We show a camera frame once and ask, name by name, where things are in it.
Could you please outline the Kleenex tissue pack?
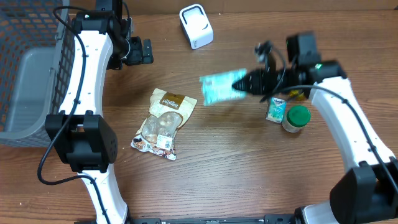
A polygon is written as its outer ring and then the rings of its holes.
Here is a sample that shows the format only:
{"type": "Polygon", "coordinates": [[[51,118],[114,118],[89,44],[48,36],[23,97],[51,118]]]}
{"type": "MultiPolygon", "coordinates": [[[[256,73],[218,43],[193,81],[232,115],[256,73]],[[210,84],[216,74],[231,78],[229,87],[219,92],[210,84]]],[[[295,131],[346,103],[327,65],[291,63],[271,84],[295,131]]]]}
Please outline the Kleenex tissue pack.
{"type": "Polygon", "coordinates": [[[266,120],[281,123],[284,118],[284,112],[287,102],[283,99],[271,97],[269,98],[269,107],[266,115],[266,120]]]}

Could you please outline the teal wipes pack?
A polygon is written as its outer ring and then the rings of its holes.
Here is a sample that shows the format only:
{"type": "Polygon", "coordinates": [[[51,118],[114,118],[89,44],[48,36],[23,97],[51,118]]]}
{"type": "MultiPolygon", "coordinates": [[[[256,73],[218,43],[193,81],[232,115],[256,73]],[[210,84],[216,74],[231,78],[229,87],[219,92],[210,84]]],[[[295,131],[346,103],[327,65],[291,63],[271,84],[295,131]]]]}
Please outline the teal wipes pack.
{"type": "Polygon", "coordinates": [[[242,79],[247,73],[245,68],[230,70],[200,77],[201,92],[204,106],[211,106],[224,101],[242,100],[246,92],[235,90],[232,85],[242,79]]]}

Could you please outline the green lid Knorr jar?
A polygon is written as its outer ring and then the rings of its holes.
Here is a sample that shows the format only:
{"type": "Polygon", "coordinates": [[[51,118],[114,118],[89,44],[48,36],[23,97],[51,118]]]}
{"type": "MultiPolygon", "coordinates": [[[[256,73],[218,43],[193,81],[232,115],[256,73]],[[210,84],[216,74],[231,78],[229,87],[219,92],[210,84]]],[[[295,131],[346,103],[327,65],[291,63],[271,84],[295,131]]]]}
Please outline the green lid Knorr jar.
{"type": "Polygon", "coordinates": [[[311,113],[306,106],[295,105],[284,116],[282,127],[290,133],[297,133],[309,123],[310,119],[311,113]]]}

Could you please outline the brown snack pouch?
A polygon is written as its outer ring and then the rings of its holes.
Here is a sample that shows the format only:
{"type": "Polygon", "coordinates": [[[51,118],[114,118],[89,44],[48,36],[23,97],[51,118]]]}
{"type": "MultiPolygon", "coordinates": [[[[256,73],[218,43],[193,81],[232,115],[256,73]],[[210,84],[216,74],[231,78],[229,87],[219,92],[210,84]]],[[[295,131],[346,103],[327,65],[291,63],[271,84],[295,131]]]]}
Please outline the brown snack pouch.
{"type": "Polygon", "coordinates": [[[132,139],[131,147],[174,161],[177,131],[191,117],[197,100],[156,88],[150,97],[149,114],[132,139]]]}

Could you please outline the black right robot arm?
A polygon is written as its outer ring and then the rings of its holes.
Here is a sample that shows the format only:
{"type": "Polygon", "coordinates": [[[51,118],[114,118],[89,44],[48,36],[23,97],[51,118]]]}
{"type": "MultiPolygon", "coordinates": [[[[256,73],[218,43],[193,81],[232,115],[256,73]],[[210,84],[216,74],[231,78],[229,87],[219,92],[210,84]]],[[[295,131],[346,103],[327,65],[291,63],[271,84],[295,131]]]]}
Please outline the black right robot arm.
{"type": "Polygon", "coordinates": [[[337,60],[323,60],[313,32],[286,39],[284,63],[277,70],[271,42],[254,52],[264,68],[233,84],[238,91],[267,100],[300,90],[316,107],[340,150],[345,174],[329,199],[295,210],[291,223],[371,223],[397,218],[397,158],[381,141],[355,98],[351,82],[337,60]]]}

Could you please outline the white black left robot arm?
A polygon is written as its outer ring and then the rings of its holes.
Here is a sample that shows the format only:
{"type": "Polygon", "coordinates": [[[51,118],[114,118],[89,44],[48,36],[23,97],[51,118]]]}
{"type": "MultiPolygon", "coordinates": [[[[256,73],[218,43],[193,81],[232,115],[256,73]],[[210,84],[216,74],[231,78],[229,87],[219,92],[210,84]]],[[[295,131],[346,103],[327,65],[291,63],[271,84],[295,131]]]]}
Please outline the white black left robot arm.
{"type": "Polygon", "coordinates": [[[132,223],[114,173],[117,136],[103,118],[106,71],[154,61],[151,41],[131,35],[132,18],[123,18],[127,10],[124,1],[98,1],[94,10],[78,7],[71,22],[61,22],[74,35],[75,55],[58,113],[45,119],[51,142],[37,169],[38,179],[46,185],[81,179],[96,211],[95,223],[132,223]],[[75,176],[56,181],[43,178],[42,169],[52,149],[75,176]]]}

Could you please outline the white barcode scanner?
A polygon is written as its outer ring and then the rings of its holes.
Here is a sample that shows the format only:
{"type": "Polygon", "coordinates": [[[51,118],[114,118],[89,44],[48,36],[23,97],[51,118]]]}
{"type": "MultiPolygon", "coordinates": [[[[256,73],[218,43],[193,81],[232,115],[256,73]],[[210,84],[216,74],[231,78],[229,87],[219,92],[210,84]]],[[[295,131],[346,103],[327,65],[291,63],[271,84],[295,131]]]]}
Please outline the white barcode scanner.
{"type": "Polygon", "coordinates": [[[210,44],[214,33],[202,5],[192,4],[180,10],[182,30],[193,50],[210,44]]]}

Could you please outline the grey plastic mesh basket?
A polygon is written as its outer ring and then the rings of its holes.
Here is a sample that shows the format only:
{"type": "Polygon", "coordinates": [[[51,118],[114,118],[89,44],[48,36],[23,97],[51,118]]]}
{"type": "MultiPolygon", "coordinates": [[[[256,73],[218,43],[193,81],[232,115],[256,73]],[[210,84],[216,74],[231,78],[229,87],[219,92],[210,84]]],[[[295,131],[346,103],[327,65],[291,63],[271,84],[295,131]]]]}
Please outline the grey plastic mesh basket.
{"type": "Polygon", "coordinates": [[[1,144],[44,147],[46,116],[58,113],[75,42],[69,0],[1,0],[1,144]]]}

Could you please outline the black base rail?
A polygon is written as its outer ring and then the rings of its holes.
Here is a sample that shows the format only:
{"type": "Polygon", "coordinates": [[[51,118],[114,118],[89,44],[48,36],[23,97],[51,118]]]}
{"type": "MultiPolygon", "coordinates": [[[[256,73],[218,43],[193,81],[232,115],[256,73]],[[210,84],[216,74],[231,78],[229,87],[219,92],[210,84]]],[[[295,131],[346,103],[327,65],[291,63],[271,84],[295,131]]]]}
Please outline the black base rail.
{"type": "Polygon", "coordinates": [[[129,217],[127,224],[296,224],[301,223],[299,218],[293,214],[273,214],[263,217],[251,218],[187,218],[187,219],[165,219],[160,218],[137,218],[129,217]]]}

